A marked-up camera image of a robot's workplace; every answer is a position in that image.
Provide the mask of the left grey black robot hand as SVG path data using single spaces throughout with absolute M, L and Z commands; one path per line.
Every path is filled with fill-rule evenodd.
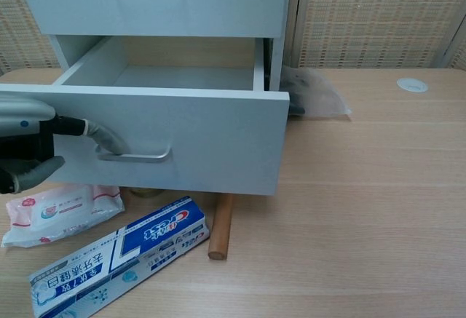
M 116 154 L 128 152 L 125 142 L 112 130 L 87 119 L 55 116 L 39 122 L 38 131 L 27 135 L 1 135 L 1 193 L 19 194 L 38 186 L 65 164 L 56 156 L 54 136 L 85 136 Z

